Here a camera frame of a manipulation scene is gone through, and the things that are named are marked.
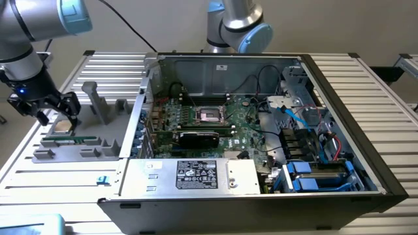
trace white wall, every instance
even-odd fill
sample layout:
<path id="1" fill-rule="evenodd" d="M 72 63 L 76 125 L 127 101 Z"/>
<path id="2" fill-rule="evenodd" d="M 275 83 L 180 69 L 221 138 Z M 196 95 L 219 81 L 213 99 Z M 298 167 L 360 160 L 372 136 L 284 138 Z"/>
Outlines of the white wall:
<path id="1" fill-rule="evenodd" d="M 50 73 L 61 82 L 87 49 L 149 51 L 97 0 L 85 0 L 93 30 L 56 39 Z M 374 65 L 418 53 L 418 0 L 256 0 L 274 27 L 268 52 L 356 52 Z M 108 0 L 159 51 L 199 51 L 208 0 Z"/>

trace red cable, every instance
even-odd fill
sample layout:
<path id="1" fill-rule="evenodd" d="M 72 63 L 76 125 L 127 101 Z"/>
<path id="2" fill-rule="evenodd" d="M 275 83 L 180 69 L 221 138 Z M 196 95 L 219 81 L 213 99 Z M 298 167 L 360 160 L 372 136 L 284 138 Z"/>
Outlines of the red cable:
<path id="1" fill-rule="evenodd" d="M 339 141 L 339 138 L 336 136 L 334 136 L 334 139 L 338 142 L 338 149 L 336 149 L 335 156 L 334 156 L 332 160 L 336 161 L 338 160 L 338 155 L 339 155 L 339 152 L 340 152 L 340 141 Z"/>

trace green circuit board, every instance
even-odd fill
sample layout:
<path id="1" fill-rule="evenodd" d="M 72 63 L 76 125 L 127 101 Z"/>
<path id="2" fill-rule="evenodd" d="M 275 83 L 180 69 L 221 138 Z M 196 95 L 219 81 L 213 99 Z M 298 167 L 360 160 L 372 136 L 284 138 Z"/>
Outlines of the green circuit board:
<path id="1" fill-rule="evenodd" d="M 244 106 L 241 103 L 248 102 L 249 99 L 244 96 L 233 96 L 224 106 L 181 106 L 180 103 L 171 99 L 160 106 L 153 108 L 153 144 L 155 144 L 155 158 L 231 158 L 236 159 L 236 155 L 247 151 L 249 159 L 253 159 L 256 170 L 267 172 L 268 168 L 263 165 L 267 160 L 267 154 L 259 150 L 265 150 L 265 146 L 257 146 L 255 143 L 263 138 L 263 134 L 251 130 L 245 122 L 245 114 L 251 105 Z M 201 109 L 220 109 L 223 112 L 221 123 L 200 122 L 196 120 L 196 111 Z M 248 116 L 253 117 L 255 109 L 251 108 Z M 183 150 L 179 144 L 173 141 L 173 136 L 177 132 L 189 132 L 189 130 L 177 129 L 177 124 L 183 126 L 195 126 L 204 123 L 204 126 L 216 127 L 216 132 L 220 133 L 219 146 L 215 149 L 187 149 Z M 231 125 L 235 126 L 233 134 L 223 136 L 231 132 Z M 252 124 L 252 128 L 260 129 L 259 125 Z"/>

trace motherboard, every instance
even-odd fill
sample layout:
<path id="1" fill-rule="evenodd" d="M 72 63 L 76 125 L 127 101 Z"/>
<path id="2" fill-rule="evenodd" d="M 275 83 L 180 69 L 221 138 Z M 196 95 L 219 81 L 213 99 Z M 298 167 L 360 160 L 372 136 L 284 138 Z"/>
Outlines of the motherboard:
<path id="1" fill-rule="evenodd" d="M 257 172 L 267 173 L 265 139 L 255 131 L 260 129 L 253 118 L 256 102 L 243 95 L 231 96 L 220 105 L 183 105 L 173 98 L 157 102 L 151 115 L 155 158 L 252 159 Z M 216 133 L 216 147 L 184 149 L 179 136 L 193 132 Z"/>

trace wire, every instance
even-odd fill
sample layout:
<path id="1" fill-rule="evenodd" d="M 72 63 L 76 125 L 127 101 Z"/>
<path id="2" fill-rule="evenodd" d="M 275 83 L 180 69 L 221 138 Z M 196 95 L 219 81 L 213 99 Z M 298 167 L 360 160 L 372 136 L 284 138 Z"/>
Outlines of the wire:
<path id="1" fill-rule="evenodd" d="M 169 98 L 172 98 L 171 90 L 172 90 L 172 87 L 173 87 L 175 85 L 180 85 L 180 86 L 183 87 L 183 83 L 180 83 L 180 82 L 172 82 L 172 83 L 169 84 L 169 87 L 168 87 L 168 97 L 169 97 Z"/>
<path id="2" fill-rule="evenodd" d="M 249 114 L 249 111 L 251 111 L 252 107 L 255 107 L 255 105 L 260 105 L 261 103 L 267 103 L 267 101 L 261 101 L 261 102 L 259 102 L 257 104 L 253 104 L 253 105 L 249 107 L 248 112 L 247 112 L 247 115 L 245 115 L 245 119 L 247 119 L 247 117 L 248 117 L 248 114 Z M 274 132 L 271 132 L 271 131 L 261 131 L 261 130 L 257 130 L 257 129 L 252 128 L 248 123 L 247 123 L 247 126 L 249 127 L 249 129 L 251 129 L 252 131 L 256 131 L 257 133 L 272 134 L 272 135 L 275 135 L 275 136 L 278 136 L 278 137 L 280 138 L 280 136 L 279 136 L 278 133 L 274 133 Z M 259 142 L 260 142 L 260 140 L 257 140 L 257 142 L 255 143 L 253 148 L 255 148 L 259 152 L 261 152 L 261 153 L 267 153 L 267 152 L 270 152 L 270 151 L 274 151 L 274 150 L 282 148 L 282 146 L 278 146 L 278 147 L 275 147 L 275 148 L 272 148 L 272 149 L 270 149 L 270 150 L 260 150 L 260 149 L 257 148 Z"/>
<path id="3" fill-rule="evenodd" d="M 260 108 L 263 108 L 263 110 L 264 110 L 267 113 L 271 113 L 268 110 L 265 110 L 264 104 L 267 104 L 267 101 L 259 102 L 259 104 L 257 104 L 257 106 L 256 106 L 256 112 L 259 112 L 259 111 L 260 111 Z"/>
<path id="4" fill-rule="evenodd" d="M 46 45 L 45 45 L 44 52 L 46 52 L 46 51 L 48 51 L 49 46 L 50 46 L 50 43 L 52 43 L 52 40 L 53 40 L 53 39 L 49 39 L 49 40 L 48 40 Z"/>
<path id="5" fill-rule="evenodd" d="M 276 66 L 274 65 L 265 65 L 261 67 L 260 71 L 259 71 L 259 75 L 257 75 L 257 89 L 261 91 L 261 88 L 260 88 L 260 75 L 261 75 L 261 71 L 264 70 L 264 68 L 274 68 L 276 73 L 278 73 L 278 88 L 279 88 L 279 94 L 282 94 L 280 90 L 282 90 L 282 87 L 280 87 L 280 84 L 282 84 L 282 77 L 280 77 L 280 71 L 279 69 L 276 68 Z"/>
<path id="6" fill-rule="evenodd" d="M 274 151 L 274 150 L 282 148 L 282 146 L 278 146 L 278 147 L 275 147 L 275 148 L 272 148 L 272 149 L 268 149 L 268 150 L 260 150 L 260 149 L 257 148 L 257 145 L 259 145 L 259 142 L 260 142 L 260 141 L 261 141 L 261 140 L 257 140 L 257 141 L 256 141 L 253 148 L 255 148 L 259 152 L 261 152 L 261 153 L 268 153 L 268 152 L 271 152 L 271 151 Z"/>
<path id="7" fill-rule="evenodd" d="M 241 84 L 229 92 L 229 94 L 233 94 L 233 93 L 241 88 L 241 86 L 245 84 L 245 82 L 248 81 L 248 79 L 249 79 L 251 77 L 253 77 L 255 80 L 256 80 L 256 82 L 257 82 L 257 77 L 256 77 L 253 74 L 249 74 L 249 75 L 245 77 L 245 79 L 244 79 L 244 81 L 241 82 Z"/>
<path id="8" fill-rule="evenodd" d="M 145 104 L 152 104 L 152 103 L 159 103 L 159 102 L 165 102 L 167 100 L 169 100 L 169 98 L 168 97 L 165 97 L 165 98 L 161 98 L 161 99 L 159 99 L 159 100 L 156 100 L 156 101 L 152 101 L 152 102 L 147 102 Z"/>
<path id="9" fill-rule="evenodd" d="M 335 156 L 334 156 L 332 160 L 336 161 L 338 160 L 338 155 L 339 155 L 339 152 L 340 152 L 340 141 L 339 141 L 339 138 L 336 137 L 336 135 L 334 136 L 334 139 L 338 142 L 338 150 L 335 152 Z"/>
<path id="10" fill-rule="evenodd" d="M 324 124 L 324 126 L 326 126 L 326 129 L 327 129 L 327 131 L 328 131 L 328 134 L 332 134 L 332 132 L 331 132 L 331 129 L 330 129 L 330 127 L 328 127 L 328 125 L 322 121 L 322 124 Z M 334 144 L 334 148 L 335 148 L 335 150 L 338 149 L 338 147 L 336 147 L 336 141 L 335 141 L 335 139 L 332 138 L 332 144 Z"/>
<path id="11" fill-rule="evenodd" d="M 304 108 L 307 108 L 307 107 L 311 107 L 311 108 L 315 108 L 315 109 L 316 109 L 318 116 L 319 116 L 319 123 L 318 123 L 318 133 L 319 133 L 319 132 L 320 132 L 322 116 L 320 116 L 320 111 L 319 111 L 316 105 L 314 105 L 314 104 L 306 104 L 306 105 L 303 105 L 302 107 L 299 107 L 299 108 L 296 109 L 296 111 L 294 112 L 294 114 L 296 114 L 302 109 L 304 109 Z M 292 121 L 292 119 L 290 119 L 290 121 L 288 121 L 288 123 L 287 123 L 287 128 L 290 128 L 291 121 Z"/>
<path id="12" fill-rule="evenodd" d="M 274 90 L 274 94 L 275 94 L 275 95 L 279 95 L 278 89 L 279 89 L 279 84 L 276 84 L 276 86 L 275 86 L 275 90 Z"/>
<path id="13" fill-rule="evenodd" d="M 188 96 L 188 98 L 189 98 L 189 101 L 193 103 L 193 106 L 196 107 L 196 103 L 195 103 L 195 101 L 193 101 L 193 99 L 191 98 L 191 95 L 189 95 L 189 93 L 188 93 L 188 90 L 184 88 L 184 90 L 185 90 L 185 94 L 187 94 L 187 96 Z"/>
<path id="14" fill-rule="evenodd" d="M 153 52 L 157 52 L 156 49 L 153 48 L 153 46 L 148 43 L 148 41 L 144 39 L 144 37 L 139 34 L 139 32 L 133 29 L 133 27 L 131 26 L 131 24 L 128 23 L 128 21 L 124 19 L 124 17 L 120 15 L 120 13 L 117 12 L 117 10 L 105 2 L 105 0 L 97 0 L 99 2 L 101 2 L 111 10 L 112 12 L 119 16 L 119 18 L 121 19 L 121 21 L 125 23 L 125 25 L 129 27 L 129 29 L 132 30 L 132 32 L 137 35 L 137 37 L 141 38 L 141 40 L 147 43 L 148 47 L 153 50 Z"/>
<path id="15" fill-rule="evenodd" d="M 237 110 L 237 109 L 233 109 L 233 111 L 232 111 L 231 114 L 224 118 L 224 120 L 228 120 L 228 119 L 229 119 L 229 117 L 232 116 L 232 114 L 235 113 L 236 110 Z"/>
<path id="16" fill-rule="evenodd" d="M 251 97 L 249 100 L 255 100 L 259 103 L 259 100 L 255 97 Z"/>

